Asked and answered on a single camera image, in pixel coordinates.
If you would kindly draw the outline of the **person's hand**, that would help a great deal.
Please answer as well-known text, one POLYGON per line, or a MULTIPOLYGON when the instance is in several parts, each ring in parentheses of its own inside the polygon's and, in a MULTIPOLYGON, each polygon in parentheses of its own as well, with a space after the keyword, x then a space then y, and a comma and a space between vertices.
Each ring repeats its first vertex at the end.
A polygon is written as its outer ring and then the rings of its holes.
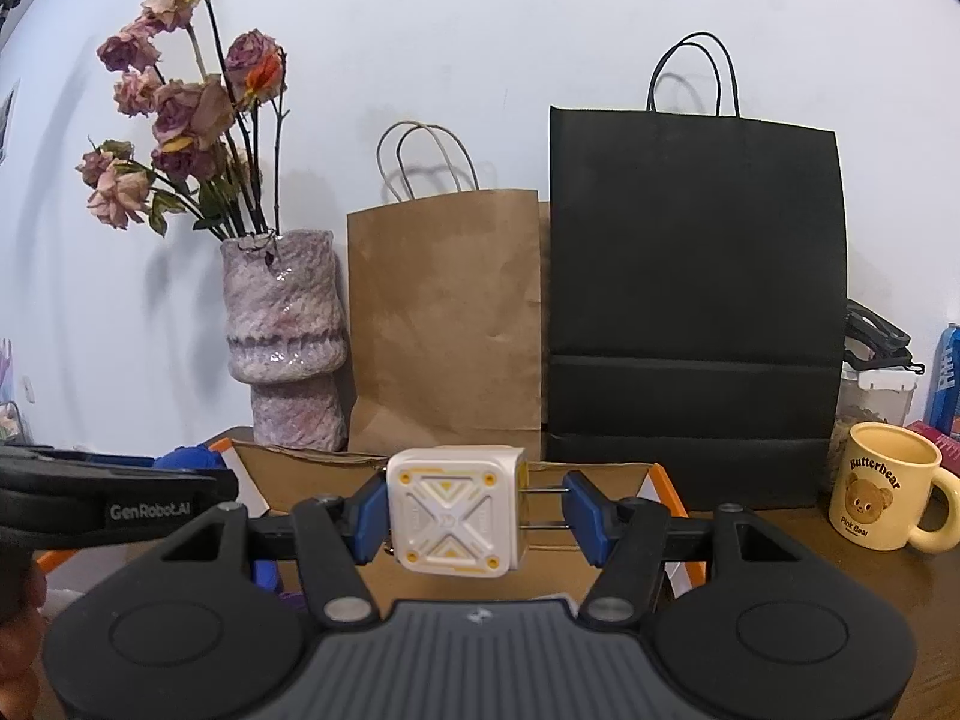
POLYGON ((39 679, 34 660, 43 643, 43 609, 47 580, 33 562, 23 583, 23 608, 2 626, 2 717, 7 720, 31 718, 39 700, 39 679))

